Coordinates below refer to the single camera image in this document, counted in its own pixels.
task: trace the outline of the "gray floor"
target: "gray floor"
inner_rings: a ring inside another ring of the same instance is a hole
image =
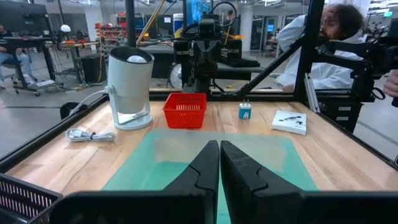
[[[82,50],[81,54],[91,54],[91,51]],[[268,66],[274,60],[274,58],[259,57],[257,52],[251,52],[250,55],[256,56],[263,67]],[[40,80],[48,79],[43,55],[33,53],[31,57],[34,75]],[[65,51],[53,52],[53,58],[57,70],[73,66],[70,56]],[[274,73],[282,73],[285,64],[283,63]],[[4,67],[1,69],[3,75],[14,73],[13,70]],[[377,81],[376,85],[382,86],[384,80],[385,78]],[[73,75],[57,76],[57,81],[65,83],[67,88],[78,86]],[[272,78],[267,78],[257,87],[268,87],[272,82]],[[218,81],[223,88],[228,85],[240,88],[245,83],[236,80]],[[165,84],[166,80],[152,79],[151,87],[165,87]],[[6,85],[7,89],[0,91],[0,157],[59,123],[61,121],[59,107],[64,103],[79,102],[89,94],[103,89],[102,86],[94,86],[79,91],[65,92],[65,90],[53,87],[48,90],[40,90],[41,96],[36,97],[28,91],[20,91],[19,95],[15,94],[10,80]],[[98,96],[91,97],[88,103],[97,98]],[[396,131],[398,119],[395,119],[394,115],[397,114],[398,109],[391,106],[391,100],[388,98],[366,104],[362,108],[354,133],[391,159],[395,159],[398,154],[398,132]]]

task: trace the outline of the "orange object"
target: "orange object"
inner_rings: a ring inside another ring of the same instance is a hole
[[[171,93],[163,106],[169,128],[201,128],[206,93]]]

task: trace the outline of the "green mat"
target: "green mat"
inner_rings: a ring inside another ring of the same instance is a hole
[[[152,130],[103,190],[162,190],[191,163],[209,140],[230,141],[266,168],[304,190],[316,190],[293,142],[282,136]],[[219,182],[218,223],[230,223]]]

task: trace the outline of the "red plastic basket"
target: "red plastic basket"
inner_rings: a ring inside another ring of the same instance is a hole
[[[206,94],[171,93],[163,111],[169,128],[201,128],[206,111]]]

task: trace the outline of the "white cable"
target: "white cable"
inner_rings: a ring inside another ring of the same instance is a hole
[[[91,95],[87,96],[87,97],[86,97],[84,100],[82,100],[73,110],[71,110],[71,112],[69,112],[69,116],[71,116],[72,114],[76,113],[76,111],[84,104],[84,102],[85,102],[88,98],[92,97],[92,96],[95,95],[95,94],[104,93],[104,92],[105,92],[104,90],[100,90],[100,91],[97,91],[97,92],[92,93]]]
[[[66,137],[73,142],[82,141],[114,141],[116,135],[114,133],[106,134],[90,134],[77,128],[72,128],[66,131]]]

